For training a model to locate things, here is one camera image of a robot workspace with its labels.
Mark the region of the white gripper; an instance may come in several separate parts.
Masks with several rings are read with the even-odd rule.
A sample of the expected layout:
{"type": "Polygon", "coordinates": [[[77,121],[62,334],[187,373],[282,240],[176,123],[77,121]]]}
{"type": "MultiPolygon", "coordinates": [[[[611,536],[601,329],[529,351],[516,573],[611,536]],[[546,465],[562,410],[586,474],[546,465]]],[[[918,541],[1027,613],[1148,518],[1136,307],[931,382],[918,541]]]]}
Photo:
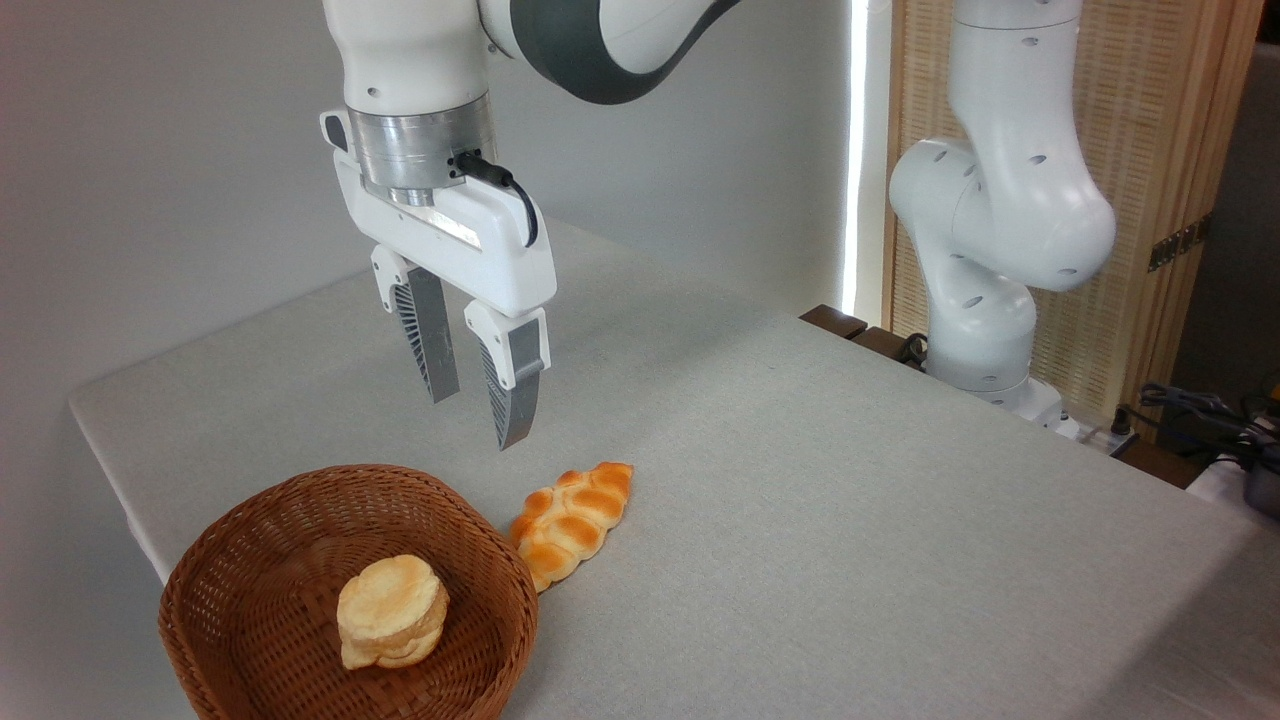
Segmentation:
{"type": "Polygon", "coordinates": [[[481,347],[498,448],[526,438],[540,374],[550,366],[540,306],[557,291],[540,209],[518,191],[474,176],[434,190],[429,205],[393,202],[366,184],[346,114],[323,113],[321,128],[352,220],[380,243],[371,252],[380,300],[404,332],[430,400],[439,404],[460,391],[442,278],[477,299],[463,316],[481,347]]]}

